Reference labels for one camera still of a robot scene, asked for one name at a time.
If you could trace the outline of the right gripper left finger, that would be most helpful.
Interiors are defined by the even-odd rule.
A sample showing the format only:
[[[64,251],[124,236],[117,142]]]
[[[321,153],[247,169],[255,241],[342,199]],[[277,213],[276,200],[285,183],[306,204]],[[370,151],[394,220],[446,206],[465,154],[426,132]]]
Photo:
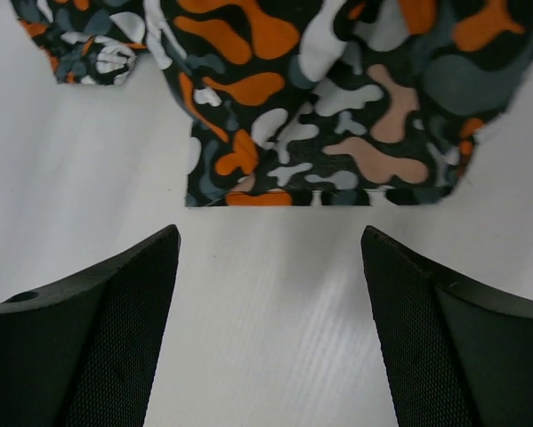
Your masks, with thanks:
[[[178,269],[170,225],[0,302],[0,426],[141,426]]]

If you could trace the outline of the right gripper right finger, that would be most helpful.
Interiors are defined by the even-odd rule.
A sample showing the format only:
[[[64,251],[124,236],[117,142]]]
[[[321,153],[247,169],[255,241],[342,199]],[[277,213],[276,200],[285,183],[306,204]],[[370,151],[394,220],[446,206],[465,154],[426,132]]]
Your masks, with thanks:
[[[360,248],[398,424],[533,426],[533,301],[375,227]]]

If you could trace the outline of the orange camouflage shorts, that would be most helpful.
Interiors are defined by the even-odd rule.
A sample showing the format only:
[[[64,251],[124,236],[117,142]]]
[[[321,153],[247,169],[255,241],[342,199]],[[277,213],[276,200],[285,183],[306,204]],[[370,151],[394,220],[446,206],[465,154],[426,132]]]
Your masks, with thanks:
[[[61,84],[142,53],[191,117],[188,207],[431,205],[533,62],[533,1],[15,1]]]

